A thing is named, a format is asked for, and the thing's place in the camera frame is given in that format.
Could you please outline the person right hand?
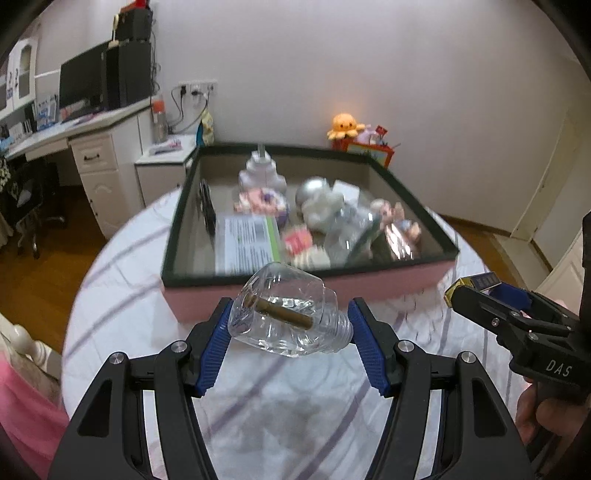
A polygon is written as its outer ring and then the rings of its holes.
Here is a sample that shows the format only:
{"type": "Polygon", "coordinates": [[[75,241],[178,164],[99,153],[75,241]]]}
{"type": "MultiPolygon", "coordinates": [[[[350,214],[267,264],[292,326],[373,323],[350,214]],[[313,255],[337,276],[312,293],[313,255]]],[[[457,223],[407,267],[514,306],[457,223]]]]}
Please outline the person right hand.
{"type": "Polygon", "coordinates": [[[521,440],[528,445],[536,433],[545,429],[569,446],[590,413],[590,399],[575,405],[556,398],[537,399],[538,389],[532,379],[525,377],[528,387],[517,403],[515,425],[521,440]]]}

